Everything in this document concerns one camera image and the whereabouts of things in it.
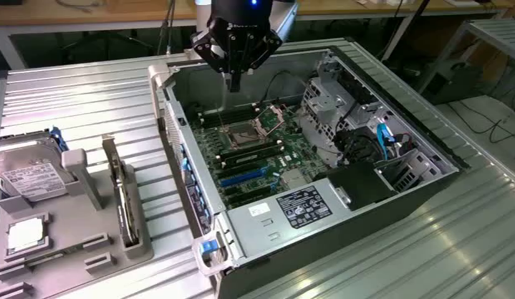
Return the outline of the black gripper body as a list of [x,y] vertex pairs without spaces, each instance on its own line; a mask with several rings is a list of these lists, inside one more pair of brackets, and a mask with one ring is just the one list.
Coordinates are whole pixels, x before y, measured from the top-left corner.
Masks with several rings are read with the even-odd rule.
[[207,29],[217,44],[228,53],[229,69],[233,71],[233,41],[241,32],[271,29],[272,1],[213,1]]

